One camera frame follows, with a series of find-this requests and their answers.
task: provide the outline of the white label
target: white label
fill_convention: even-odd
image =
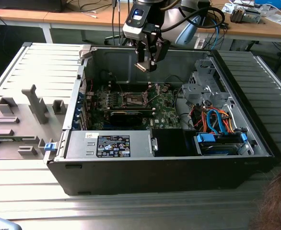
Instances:
[[[1,138],[0,138],[0,142],[1,142],[1,141],[9,141],[9,142],[12,142],[12,141],[14,141],[14,140],[13,140],[13,139],[1,139]]]
[[[98,138],[99,133],[85,133],[85,138]]]

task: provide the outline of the metal bracket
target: metal bracket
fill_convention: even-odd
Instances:
[[[92,52],[93,51],[96,51],[97,49],[94,49],[92,47],[92,45],[83,45],[81,46],[80,50],[79,50],[79,56],[80,56],[80,59],[85,59],[85,58],[88,58],[90,56],[92,56]]]

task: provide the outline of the computer case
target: computer case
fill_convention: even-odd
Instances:
[[[61,12],[67,0],[0,0],[0,9]]]

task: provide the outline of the table leg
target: table leg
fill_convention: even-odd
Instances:
[[[49,23],[41,23],[40,28],[43,29],[44,36],[45,36],[45,39],[46,39],[46,43],[53,43],[51,32],[50,32],[50,29],[51,29],[50,24]]]

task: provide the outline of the motherboard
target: motherboard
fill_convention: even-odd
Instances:
[[[91,92],[91,130],[180,128],[168,85],[102,85]]]

